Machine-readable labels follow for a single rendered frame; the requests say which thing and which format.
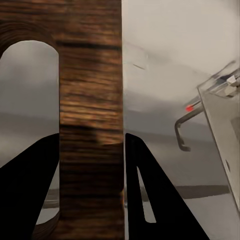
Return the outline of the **cutting board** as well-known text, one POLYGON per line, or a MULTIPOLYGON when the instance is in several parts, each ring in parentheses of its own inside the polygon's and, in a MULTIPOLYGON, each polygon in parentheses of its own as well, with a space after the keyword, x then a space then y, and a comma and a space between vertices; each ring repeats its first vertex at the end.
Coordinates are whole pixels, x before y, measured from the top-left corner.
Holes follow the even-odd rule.
POLYGON ((30 240, 125 240, 122 0, 0 0, 0 59, 58 52, 59 212, 30 240))

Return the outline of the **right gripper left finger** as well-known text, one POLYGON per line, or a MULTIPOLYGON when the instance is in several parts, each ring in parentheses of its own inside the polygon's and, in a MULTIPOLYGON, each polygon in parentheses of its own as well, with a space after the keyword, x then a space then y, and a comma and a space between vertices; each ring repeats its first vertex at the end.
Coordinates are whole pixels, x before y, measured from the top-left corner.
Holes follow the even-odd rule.
POLYGON ((0 240, 30 240, 59 163, 59 133, 0 168, 0 240))

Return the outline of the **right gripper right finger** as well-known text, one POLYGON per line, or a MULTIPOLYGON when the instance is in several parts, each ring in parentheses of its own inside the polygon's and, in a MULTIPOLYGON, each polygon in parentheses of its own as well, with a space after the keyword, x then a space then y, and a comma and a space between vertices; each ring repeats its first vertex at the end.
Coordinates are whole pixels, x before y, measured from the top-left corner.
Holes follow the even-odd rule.
POLYGON ((210 240, 145 142, 125 134, 129 240, 210 240), (139 168, 156 223, 145 220, 139 168))

